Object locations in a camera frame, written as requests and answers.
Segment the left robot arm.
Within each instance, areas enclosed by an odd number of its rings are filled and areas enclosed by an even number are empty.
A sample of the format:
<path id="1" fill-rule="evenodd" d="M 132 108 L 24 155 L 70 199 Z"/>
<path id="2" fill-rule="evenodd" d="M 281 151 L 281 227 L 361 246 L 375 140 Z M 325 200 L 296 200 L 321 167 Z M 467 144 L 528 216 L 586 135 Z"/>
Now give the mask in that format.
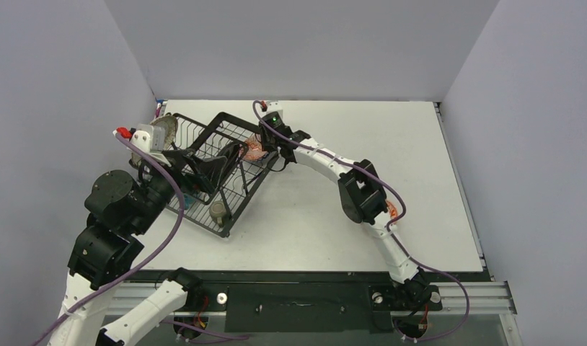
<path id="1" fill-rule="evenodd" d="M 181 267 L 167 272 L 157 290 L 124 316 L 103 322 L 120 284 L 142 267 L 132 265 L 144 247 L 137 235 L 149 230 L 172 199 L 183 206 L 184 192 L 194 186 L 183 168 L 196 160 L 183 150 L 164 154 L 165 163 L 142 154 L 154 170 L 149 181 L 113 170 L 94 182 L 85 201 L 87 226 L 69 259 L 61 311 L 47 331 L 49 345 L 136 345 L 172 312 L 202 303 L 203 281 Z"/>

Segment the white and blue cup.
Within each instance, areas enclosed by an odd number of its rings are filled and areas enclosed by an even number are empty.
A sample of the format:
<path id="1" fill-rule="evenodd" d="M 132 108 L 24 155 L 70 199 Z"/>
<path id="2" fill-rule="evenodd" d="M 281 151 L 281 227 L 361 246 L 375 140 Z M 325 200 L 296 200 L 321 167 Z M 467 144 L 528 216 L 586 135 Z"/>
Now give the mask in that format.
<path id="1" fill-rule="evenodd" d="M 184 205 L 183 208 L 185 210 L 189 210 L 192 208 L 194 204 L 197 203 L 198 199 L 195 195 L 184 194 L 183 195 Z"/>

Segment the black round plate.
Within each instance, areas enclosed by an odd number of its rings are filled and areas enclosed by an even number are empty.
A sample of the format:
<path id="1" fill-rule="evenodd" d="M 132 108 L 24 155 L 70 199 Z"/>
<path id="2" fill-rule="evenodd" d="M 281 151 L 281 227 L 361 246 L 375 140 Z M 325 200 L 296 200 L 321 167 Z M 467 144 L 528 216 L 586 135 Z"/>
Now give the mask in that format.
<path id="1" fill-rule="evenodd" d="M 246 152 L 247 144 L 230 142 L 208 162 L 210 165 L 206 176 L 215 189 L 221 186 L 226 176 Z"/>

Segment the black wire dish rack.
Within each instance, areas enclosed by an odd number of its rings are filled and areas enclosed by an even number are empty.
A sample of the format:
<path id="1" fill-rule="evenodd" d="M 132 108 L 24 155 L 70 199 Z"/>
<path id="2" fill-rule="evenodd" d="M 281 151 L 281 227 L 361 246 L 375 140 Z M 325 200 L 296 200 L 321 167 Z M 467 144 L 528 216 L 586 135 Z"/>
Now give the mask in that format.
<path id="1" fill-rule="evenodd" d="M 166 129 L 164 155 L 184 199 L 184 217 L 227 238 L 277 161 L 274 153 L 253 159 L 260 129 L 226 112 L 205 125 L 179 113 L 153 120 Z"/>

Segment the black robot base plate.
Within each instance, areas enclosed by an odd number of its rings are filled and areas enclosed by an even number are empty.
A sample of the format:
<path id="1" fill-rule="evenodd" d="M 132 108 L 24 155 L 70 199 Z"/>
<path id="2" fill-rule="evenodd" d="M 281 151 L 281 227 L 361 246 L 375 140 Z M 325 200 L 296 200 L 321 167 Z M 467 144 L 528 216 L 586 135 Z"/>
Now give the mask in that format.
<path id="1" fill-rule="evenodd" d="M 442 311 L 437 276 L 393 283 L 385 272 L 199 271 L 180 321 L 223 317 L 226 332 L 390 332 Z"/>

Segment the orange floral bowl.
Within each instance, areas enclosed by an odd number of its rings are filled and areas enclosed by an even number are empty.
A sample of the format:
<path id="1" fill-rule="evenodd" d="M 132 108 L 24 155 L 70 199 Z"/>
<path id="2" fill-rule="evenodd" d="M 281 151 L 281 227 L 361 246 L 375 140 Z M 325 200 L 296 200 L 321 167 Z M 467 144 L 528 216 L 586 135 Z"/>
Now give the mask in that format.
<path id="1" fill-rule="evenodd" d="M 387 210 L 388 210 L 388 214 L 389 214 L 388 223 L 391 223 L 393 220 L 397 220 L 397 218 L 399 216 L 399 211 L 397 210 L 397 207 L 394 205 L 394 203 L 392 201 L 386 200 L 386 204 L 387 204 Z"/>

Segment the olive green ceramic mug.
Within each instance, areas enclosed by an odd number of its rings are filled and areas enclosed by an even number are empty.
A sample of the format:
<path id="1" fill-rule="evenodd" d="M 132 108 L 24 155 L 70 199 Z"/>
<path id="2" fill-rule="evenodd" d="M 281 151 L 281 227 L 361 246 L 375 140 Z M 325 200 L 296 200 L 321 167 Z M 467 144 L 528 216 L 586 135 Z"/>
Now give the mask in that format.
<path id="1" fill-rule="evenodd" d="M 215 200 L 211 203 L 209 215 L 213 222 L 220 228 L 225 227 L 231 220 L 231 211 L 223 200 Z"/>

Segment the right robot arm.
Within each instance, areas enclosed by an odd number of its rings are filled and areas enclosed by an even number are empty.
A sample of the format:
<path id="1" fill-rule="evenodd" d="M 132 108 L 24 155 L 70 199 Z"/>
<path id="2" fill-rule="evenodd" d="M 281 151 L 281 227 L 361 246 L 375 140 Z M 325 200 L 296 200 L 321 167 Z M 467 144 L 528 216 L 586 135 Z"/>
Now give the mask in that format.
<path id="1" fill-rule="evenodd" d="M 389 212 L 384 186 L 369 160 L 352 161 L 337 155 L 308 133 L 293 132 L 275 112 L 261 118 L 260 136 L 265 150 L 279 150 L 287 161 L 309 167 L 337 185 L 344 214 L 374 238 L 399 305 L 417 311 L 429 303 L 441 302 L 425 271 L 398 245 L 397 228 L 387 228 L 394 216 Z"/>

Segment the red patterned upturned bowl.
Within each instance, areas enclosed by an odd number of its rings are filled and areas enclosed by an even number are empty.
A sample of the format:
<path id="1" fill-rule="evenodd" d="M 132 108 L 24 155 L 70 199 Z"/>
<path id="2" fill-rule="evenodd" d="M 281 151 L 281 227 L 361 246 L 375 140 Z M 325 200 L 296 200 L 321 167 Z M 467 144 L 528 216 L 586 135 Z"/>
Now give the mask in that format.
<path id="1" fill-rule="evenodd" d="M 268 152 L 263 149 L 257 134 L 251 135 L 245 140 L 245 143 L 247 144 L 247 152 L 244 155 L 245 161 L 259 162 L 268 156 Z"/>

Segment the speckled oval plate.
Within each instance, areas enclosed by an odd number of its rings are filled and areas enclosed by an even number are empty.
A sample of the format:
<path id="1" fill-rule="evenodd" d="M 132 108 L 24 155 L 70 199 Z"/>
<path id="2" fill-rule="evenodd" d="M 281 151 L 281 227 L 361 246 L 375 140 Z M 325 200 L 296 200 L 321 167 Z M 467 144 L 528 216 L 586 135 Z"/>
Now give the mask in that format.
<path id="1" fill-rule="evenodd" d="M 171 164 L 163 151 L 172 144 L 177 129 L 177 118 L 167 114 L 152 120 L 149 124 L 138 124 L 130 142 L 159 163 L 170 167 Z"/>

